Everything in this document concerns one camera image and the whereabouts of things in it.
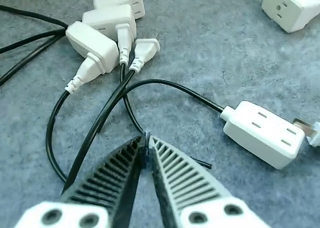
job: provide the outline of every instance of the white plug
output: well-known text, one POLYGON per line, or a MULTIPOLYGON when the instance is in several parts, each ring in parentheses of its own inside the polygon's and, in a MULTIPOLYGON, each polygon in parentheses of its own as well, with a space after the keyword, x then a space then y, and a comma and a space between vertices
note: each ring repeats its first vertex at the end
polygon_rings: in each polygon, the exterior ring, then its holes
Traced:
POLYGON ((315 122, 313 126, 311 126, 310 124, 296 118, 294 119, 293 124, 304 131, 310 146, 320 147, 320 122, 315 122))
POLYGON ((262 9, 290 33, 303 29, 320 13, 320 0, 263 0, 262 9))
POLYGON ((296 158, 305 137, 301 128, 247 101, 227 106, 220 117, 230 138, 276 169, 296 158))
POLYGON ((306 139, 310 146, 320 147, 320 122, 315 122, 312 129, 314 130, 314 134, 312 134, 312 136, 307 136, 306 139))
POLYGON ((85 58, 65 90, 74 93, 100 74, 110 73, 118 64, 117 44, 94 28, 76 21, 65 32, 73 48, 85 58))
POLYGON ((95 8, 104 8, 110 5, 122 5, 129 4, 134 12, 135 19, 141 18, 145 15, 145 5, 143 0, 93 0, 93 5, 95 8))
POLYGON ((112 5, 85 12, 82 22, 118 41, 120 64, 128 65, 132 43, 137 36, 136 20, 130 5, 112 5))
POLYGON ((160 51, 160 44, 156 38, 139 38, 135 41, 135 45, 135 56, 129 70, 134 70, 138 73, 144 64, 160 51))

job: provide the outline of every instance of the wire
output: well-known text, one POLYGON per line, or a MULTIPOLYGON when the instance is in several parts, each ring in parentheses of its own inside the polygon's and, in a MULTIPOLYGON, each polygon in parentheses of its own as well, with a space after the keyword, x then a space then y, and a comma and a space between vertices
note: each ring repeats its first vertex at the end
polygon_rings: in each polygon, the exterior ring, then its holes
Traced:
POLYGON ((217 105, 216 103, 202 97, 201 95, 199 95, 198 93, 192 91, 189 88, 186 88, 182 85, 179 85, 177 83, 174 82, 170 82, 170 81, 166 81, 166 80, 160 80, 160 79, 149 79, 149 80, 144 80, 141 82, 137 82, 133 85, 131 85, 130 87, 128 87, 127 89, 123 90, 123 88, 127 85, 127 83, 129 82, 129 80, 131 79, 131 77, 133 76, 134 71, 129 71, 129 73, 127 74, 124 82, 122 82, 118 88, 113 92, 112 96, 110 97, 110 99, 108 100, 108 102, 105 104, 103 110, 100 112, 99 116, 97 117, 97 119, 95 120, 94 124, 92 125, 89 133, 87 134, 74 162, 72 165, 72 168, 69 172, 69 175, 67 177, 66 183, 64 185, 63 191, 67 190, 76 180, 77 174, 80 170, 81 164, 85 159, 85 156, 90 148, 91 143, 93 142, 96 134, 98 133, 98 128, 103 125, 104 121, 108 118, 109 114, 111 113, 111 111, 113 110, 113 108, 116 106, 116 104, 125 96, 127 95, 129 92, 131 92, 132 90, 146 85, 146 84, 151 84, 151 83, 158 83, 158 84, 164 84, 164 85, 168 85, 174 88, 177 88, 187 94, 189 94, 190 96, 196 98, 197 100, 199 100, 200 102, 204 103, 205 105, 211 107, 212 109, 218 111, 218 112, 222 112, 223 108, 219 105, 217 105))
MULTIPOLYGON (((126 72, 126 67, 125 67, 125 66, 126 66, 125 64, 123 64, 123 65, 121 66, 120 82, 122 82, 122 80, 123 80, 124 77, 125 77, 125 72, 126 72)), ((136 119, 136 117, 135 117, 135 115, 134 115, 134 112, 132 111, 130 102, 129 102, 129 100, 128 100, 128 96, 125 94, 125 95, 123 96, 123 99, 124 99, 123 101, 124 101, 125 108, 126 108, 126 110, 127 110, 127 113, 128 113, 128 115, 129 115, 129 117, 130 117, 133 125, 134 125, 135 128, 138 130, 138 132, 143 133, 144 130, 143 130, 143 128, 141 127, 141 125, 139 124, 139 122, 137 121, 137 119, 136 119)), ((206 168, 208 168, 208 169, 211 169, 211 168, 212 168, 212 165, 211 165, 210 163, 207 163, 207 162, 198 160, 198 159, 193 158, 193 157, 191 157, 191 158, 194 159, 196 162, 198 162, 198 163, 199 163, 200 165, 202 165, 203 167, 206 167, 206 168)))
POLYGON ((143 85, 146 85, 146 84, 151 84, 151 83, 164 84, 164 85, 179 89, 180 91, 189 94, 190 96, 192 96, 196 100, 202 102, 203 104, 207 105, 208 107, 212 108, 213 110, 215 110, 215 111, 217 111, 219 113, 222 113, 223 110, 224 110, 224 108, 221 107, 220 105, 218 105, 215 102, 212 102, 209 99, 201 96, 200 94, 196 93, 195 91, 193 91, 193 90, 191 90, 191 89, 189 89, 187 87, 184 87, 184 86, 182 86, 180 84, 177 84, 175 82, 170 82, 170 81, 162 80, 162 79, 148 79, 148 80, 143 80, 143 81, 140 81, 140 82, 136 82, 135 84, 131 85, 126 90, 124 90, 122 95, 121 95, 121 97, 123 97, 124 95, 127 95, 129 92, 131 92, 132 90, 134 90, 134 89, 136 89, 136 88, 138 88, 140 86, 143 86, 143 85))
POLYGON ((27 17, 34 17, 34 18, 37 18, 37 19, 40 19, 40 20, 43 20, 43 21, 46 21, 46 22, 50 22, 50 23, 53 23, 53 24, 60 25, 60 26, 62 26, 64 28, 66 28, 66 29, 68 28, 68 24, 66 24, 64 22, 62 22, 62 21, 60 21, 58 19, 55 19, 55 18, 51 18, 51 17, 45 16, 45 15, 36 13, 36 12, 20 10, 20 9, 16 9, 16 8, 4 6, 4 5, 0 5, 0 10, 6 11, 6 12, 15 13, 15 14, 19 14, 19 15, 23 15, 23 16, 27 16, 27 17))
POLYGON ((15 42, 15 43, 13 43, 11 45, 8 45, 6 47, 0 48, 0 54, 8 52, 10 50, 13 50, 13 49, 15 49, 17 47, 23 46, 23 45, 25 45, 27 43, 36 41, 36 40, 38 40, 40 38, 49 37, 49 36, 53 36, 53 35, 64 35, 65 32, 66 32, 66 30, 64 28, 62 28, 62 29, 52 30, 52 31, 49 31, 49 32, 39 33, 37 35, 28 37, 28 38, 26 38, 24 40, 21 40, 19 42, 15 42))
POLYGON ((26 57, 24 57, 22 60, 20 60, 20 62, 18 62, 15 66, 13 66, 7 73, 5 73, 0 78, 0 87, 5 82, 7 82, 16 72, 18 72, 21 68, 23 68, 28 62, 33 60, 36 56, 38 56, 40 53, 45 51, 48 47, 50 47, 52 44, 54 44, 56 41, 58 41, 62 37, 63 37, 62 35, 56 35, 56 36, 48 39, 45 43, 38 46, 35 50, 33 50, 26 57))
POLYGON ((65 183, 67 180, 67 176, 63 173, 61 170, 59 164, 57 163, 55 159, 55 155, 52 149, 52 133, 54 130, 54 125, 56 121, 56 116, 59 113, 63 103, 68 98, 70 93, 68 91, 64 91, 59 100, 56 102, 54 109, 51 113, 51 116, 48 121, 48 125, 46 128, 46 134, 45 134, 45 151, 48 156, 48 159, 50 161, 50 164, 52 165, 53 170, 55 173, 59 176, 59 178, 65 183))
POLYGON ((62 192, 64 192, 66 189, 68 189, 76 180, 80 166, 85 159, 85 156, 89 150, 89 147, 90 147, 91 143, 93 142, 96 134, 98 133, 98 129, 101 129, 101 125, 103 125, 102 119, 106 116, 106 114, 107 114, 106 117, 108 117, 108 115, 110 114, 110 112, 112 111, 114 106, 119 101, 119 98, 121 98, 120 95, 122 94, 122 92, 126 88, 126 85, 129 83, 129 81, 131 80, 131 78, 133 77, 134 74, 135 74, 135 71, 133 71, 133 70, 128 72, 128 74, 125 76, 123 82, 118 85, 118 87, 112 93, 109 100, 104 105, 102 111, 98 115, 98 117, 95 120, 93 126, 91 127, 89 133, 87 134, 87 136, 86 136, 86 138, 85 138, 85 140, 84 140, 84 142, 83 142, 83 144, 82 144, 82 146, 81 146, 81 148, 80 148, 80 150, 79 150, 79 152, 73 162, 73 165, 72 165, 71 170, 69 172, 69 175, 66 179, 66 182, 65 182, 65 185, 64 185, 62 192))
MULTIPOLYGON (((124 79, 124 77, 125 77, 125 75, 126 75, 126 74, 125 74, 125 72, 126 72, 126 67, 125 67, 125 66, 126 66, 125 64, 123 64, 123 65, 121 66, 120 82, 123 81, 123 79, 124 79)), ((130 117, 133 125, 134 125, 135 128, 138 130, 138 132, 143 133, 144 130, 143 130, 143 128, 140 126, 139 122, 137 121, 137 119, 136 119, 136 117, 135 117, 135 115, 134 115, 134 112, 132 111, 132 108, 131 108, 131 105, 130 105, 128 96, 127 96, 127 95, 123 96, 123 99, 124 99, 123 101, 124 101, 125 108, 126 108, 126 110, 127 110, 127 113, 128 113, 128 115, 129 115, 129 117, 130 117)))

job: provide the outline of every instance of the cord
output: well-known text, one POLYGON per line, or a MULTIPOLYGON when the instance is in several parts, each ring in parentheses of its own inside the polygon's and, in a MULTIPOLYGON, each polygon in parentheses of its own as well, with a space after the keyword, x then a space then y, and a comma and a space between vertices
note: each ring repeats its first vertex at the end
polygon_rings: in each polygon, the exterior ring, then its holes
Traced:
POLYGON ((73 162, 73 165, 72 165, 71 170, 69 172, 69 175, 66 179, 66 182, 65 182, 65 185, 64 185, 62 192, 64 192, 66 189, 68 189, 76 180, 80 166, 85 159, 85 156, 89 150, 89 147, 90 147, 91 143, 93 142, 96 134, 98 133, 98 129, 100 129, 101 126, 103 125, 103 122, 102 122, 103 118, 107 117, 110 114, 110 112, 112 111, 114 106, 119 101, 119 98, 121 98, 120 95, 122 94, 122 92, 126 88, 126 85, 129 83, 129 81, 131 80, 131 78, 133 77, 134 74, 135 74, 134 70, 128 72, 128 74, 125 76, 123 82, 118 85, 118 87, 112 93, 109 100, 104 105, 102 111, 98 115, 98 117, 95 120, 93 126, 91 127, 89 133, 87 134, 87 136, 86 136, 86 138, 85 138, 85 140, 84 140, 84 142, 83 142, 83 144, 82 144, 82 146, 81 146, 81 148, 80 148, 80 150, 79 150, 79 152, 73 162))
POLYGON ((20 60, 20 62, 18 62, 15 66, 13 66, 8 72, 6 72, 0 78, 0 87, 5 82, 7 82, 16 72, 18 72, 21 68, 23 68, 28 62, 33 60, 36 56, 38 56, 40 53, 45 51, 48 47, 50 47, 52 44, 54 44, 56 41, 58 41, 62 37, 63 37, 62 35, 56 35, 56 36, 48 39, 45 43, 38 46, 35 50, 33 50, 26 57, 24 57, 22 60, 20 60))
POLYGON ((53 36, 53 35, 64 35, 65 32, 66 32, 66 30, 64 28, 62 28, 62 29, 52 30, 52 31, 49 31, 49 32, 39 33, 37 35, 28 37, 28 38, 26 38, 24 40, 21 40, 19 42, 15 42, 15 43, 13 43, 11 45, 8 45, 6 47, 0 48, 0 54, 8 52, 10 50, 13 50, 13 49, 15 49, 17 47, 23 46, 23 45, 25 45, 27 43, 36 41, 36 40, 38 40, 40 38, 49 37, 49 36, 53 36))
MULTIPOLYGON (((126 67, 125 67, 125 66, 126 66, 125 64, 123 64, 123 65, 121 66, 120 82, 122 82, 122 80, 123 80, 124 77, 125 77, 125 72, 126 72, 126 67)), ((129 115, 129 117, 130 117, 133 125, 134 125, 135 128, 138 130, 138 132, 143 133, 144 130, 143 130, 143 128, 141 127, 141 125, 139 124, 139 122, 137 121, 137 119, 136 119, 136 117, 135 117, 135 115, 134 115, 134 112, 132 111, 130 102, 129 102, 129 100, 128 100, 128 96, 125 94, 125 95, 123 96, 123 99, 124 99, 123 101, 124 101, 125 108, 126 108, 126 110, 127 110, 127 113, 128 113, 128 115, 129 115)), ((206 167, 206 168, 208 168, 208 169, 211 169, 211 168, 212 168, 212 165, 211 165, 210 163, 207 163, 207 162, 198 160, 198 159, 196 159, 196 158, 194 158, 194 157, 191 157, 191 158, 194 159, 196 162, 198 162, 198 163, 199 163, 201 166, 203 166, 203 167, 206 167)))
MULTIPOLYGON (((125 66, 126 66, 125 64, 122 64, 122 66, 121 66, 120 82, 123 81, 123 79, 124 79, 124 77, 125 77, 125 75, 126 75, 126 73, 125 73, 125 72, 126 72, 126 67, 125 67, 125 66)), ((135 115, 134 115, 134 112, 132 111, 132 108, 131 108, 131 105, 130 105, 128 96, 127 96, 127 95, 123 96, 123 99, 124 99, 123 101, 124 101, 125 108, 126 108, 126 110, 127 110, 127 113, 128 113, 128 115, 129 115, 129 117, 130 117, 133 125, 134 125, 135 128, 138 130, 138 132, 143 133, 144 130, 143 130, 143 128, 140 126, 139 122, 137 121, 137 119, 136 119, 136 117, 135 117, 135 115)))
POLYGON ((59 178, 65 183, 67 180, 67 176, 63 173, 63 171, 61 170, 59 164, 57 163, 56 159, 55 159, 55 155, 52 149, 52 133, 54 130, 54 125, 55 125, 55 121, 56 121, 56 116, 59 113, 63 103, 65 102, 65 100, 68 98, 68 96, 70 95, 70 93, 68 91, 64 91, 63 94, 61 95, 61 97, 59 98, 59 100, 56 102, 54 109, 51 113, 51 116, 49 118, 48 121, 48 125, 46 128, 46 134, 45 134, 45 151, 46 154, 48 156, 48 159, 50 161, 50 164, 53 168, 53 170, 55 171, 55 173, 59 176, 59 178))
POLYGON ((79 152, 73 162, 72 168, 69 172, 69 175, 67 177, 67 180, 66 180, 66 183, 64 185, 62 192, 67 190, 76 180, 77 174, 80 170, 80 166, 85 159, 85 156, 90 148, 91 143, 93 142, 96 134, 98 133, 99 126, 103 125, 104 121, 108 118, 108 116, 111 113, 111 111, 113 110, 113 108, 123 98, 123 96, 127 95, 132 90, 134 90, 140 86, 143 86, 146 84, 151 84, 151 83, 164 84, 164 85, 168 85, 168 86, 177 88, 177 89, 189 94, 190 96, 196 98, 200 102, 204 103, 205 105, 209 106, 210 108, 212 108, 218 112, 223 111, 223 108, 220 105, 202 97, 201 95, 192 91, 191 89, 186 88, 186 87, 179 85, 177 83, 174 83, 174 82, 166 81, 166 80, 161 80, 161 79, 144 80, 141 82, 137 82, 124 90, 123 88, 127 85, 127 83, 129 82, 129 80, 131 79, 131 77, 134 74, 132 72, 134 72, 134 70, 131 70, 128 72, 128 74, 126 75, 126 77, 124 79, 124 82, 122 82, 117 87, 117 89, 113 92, 112 96, 110 97, 108 102, 105 104, 103 110, 101 111, 101 113, 99 114, 97 119, 95 120, 93 126, 91 127, 89 133, 87 134, 87 136, 86 136, 86 138, 85 138, 85 140, 84 140, 84 142, 83 142, 83 144, 82 144, 82 146, 81 146, 81 148, 80 148, 80 150, 79 150, 79 152))
POLYGON ((212 102, 209 99, 201 96, 200 94, 196 93, 195 91, 193 91, 193 90, 191 90, 191 89, 189 89, 187 87, 184 87, 184 86, 182 86, 180 84, 177 84, 175 82, 170 82, 170 81, 162 80, 162 79, 147 79, 147 80, 143 80, 143 81, 140 81, 140 82, 136 82, 135 84, 129 86, 126 90, 124 90, 123 93, 121 94, 120 98, 122 98, 124 95, 127 95, 129 92, 131 92, 132 90, 134 90, 134 89, 136 89, 136 88, 138 88, 140 86, 143 86, 143 85, 146 85, 146 84, 152 84, 152 83, 164 84, 164 85, 179 89, 180 91, 189 94, 190 96, 192 96, 196 100, 204 103, 205 105, 207 105, 208 107, 212 108, 213 110, 215 110, 215 111, 217 111, 219 113, 222 113, 223 110, 224 110, 224 108, 221 107, 220 105, 218 105, 215 102, 212 102))
POLYGON ((51 18, 51 17, 45 16, 45 15, 36 13, 36 12, 20 10, 20 9, 16 9, 16 8, 4 6, 4 5, 0 5, 0 10, 6 11, 6 12, 15 13, 15 14, 19 14, 19 15, 23 15, 23 16, 27 16, 27 17, 34 17, 34 18, 37 18, 37 19, 40 19, 40 20, 43 20, 43 21, 46 21, 46 22, 50 22, 50 23, 53 23, 53 24, 60 25, 60 26, 64 27, 65 29, 68 28, 68 24, 66 24, 64 22, 62 22, 62 21, 60 21, 58 19, 55 19, 55 18, 51 18))

